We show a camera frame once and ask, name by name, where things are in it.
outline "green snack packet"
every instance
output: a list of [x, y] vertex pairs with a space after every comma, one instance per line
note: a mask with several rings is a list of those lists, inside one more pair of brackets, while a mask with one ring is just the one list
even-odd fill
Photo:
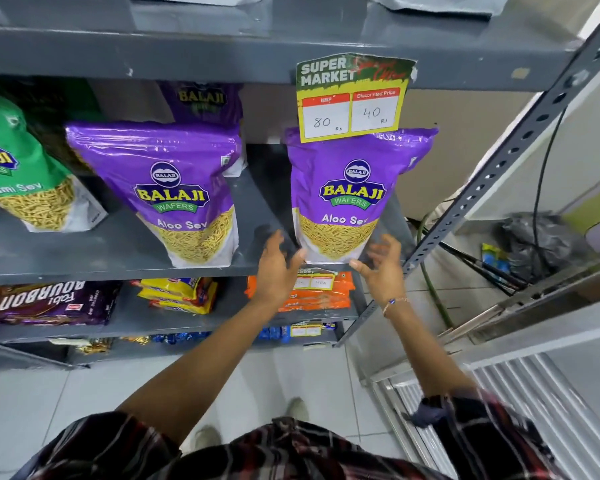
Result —
[[107, 213], [27, 132], [20, 108], [0, 97], [0, 207], [31, 232], [79, 232]]

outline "hand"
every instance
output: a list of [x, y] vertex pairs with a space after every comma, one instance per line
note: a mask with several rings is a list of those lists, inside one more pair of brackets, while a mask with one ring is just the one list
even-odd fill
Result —
[[277, 311], [288, 300], [296, 284], [298, 268], [304, 263], [306, 250], [300, 249], [289, 262], [280, 251], [280, 244], [285, 240], [282, 233], [277, 230], [268, 238], [264, 251], [258, 264], [258, 284], [253, 301], [266, 303]]
[[390, 299], [406, 296], [404, 277], [400, 265], [402, 246], [392, 235], [382, 234], [382, 244], [371, 244], [368, 252], [374, 261], [375, 270], [352, 259], [349, 264], [359, 272], [367, 282], [371, 296], [384, 307]]

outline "discounted price label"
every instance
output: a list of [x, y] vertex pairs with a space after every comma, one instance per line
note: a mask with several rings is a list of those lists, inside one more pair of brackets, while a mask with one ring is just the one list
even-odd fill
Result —
[[297, 65], [300, 140], [321, 141], [398, 128], [415, 61], [339, 54]]

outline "plaid shirt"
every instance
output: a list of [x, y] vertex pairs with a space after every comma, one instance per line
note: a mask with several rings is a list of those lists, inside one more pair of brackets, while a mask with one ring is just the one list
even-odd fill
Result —
[[[412, 420], [419, 427], [433, 425], [461, 480], [566, 479], [533, 423], [483, 390], [424, 399]], [[422, 465], [365, 452], [290, 417], [182, 456], [170, 439], [122, 412], [72, 423], [12, 480], [69, 478], [448, 479]]]

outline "green hose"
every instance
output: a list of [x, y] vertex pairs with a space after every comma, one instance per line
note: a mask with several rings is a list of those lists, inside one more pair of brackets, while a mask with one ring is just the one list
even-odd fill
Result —
[[[425, 225], [425, 222], [427, 222], [428, 217], [429, 217], [429, 214], [426, 214], [422, 218], [422, 221], [420, 222], [420, 225], [418, 226], [418, 233], [416, 235], [416, 241], [418, 244], [422, 240], [422, 231], [424, 230], [424, 225]], [[449, 313], [448, 313], [447, 309], [442, 304], [442, 301], [440, 301], [438, 292], [436, 291], [435, 288], [433, 288], [433, 283], [431, 282], [431, 278], [429, 277], [429, 274], [427, 273], [427, 268], [426, 268], [426, 266], [424, 266], [424, 259], [420, 263], [420, 268], [422, 270], [422, 275], [424, 276], [424, 281], [427, 284], [427, 290], [429, 290], [429, 294], [431, 295], [433, 303], [435, 304], [436, 308], [438, 309], [438, 312], [440, 313], [440, 317], [442, 318], [442, 321], [445, 323], [445, 326], [447, 328], [453, 328], [454, 324], [453, 324], [453, 322], [451, 322], [451, 317], [449, 317]]]

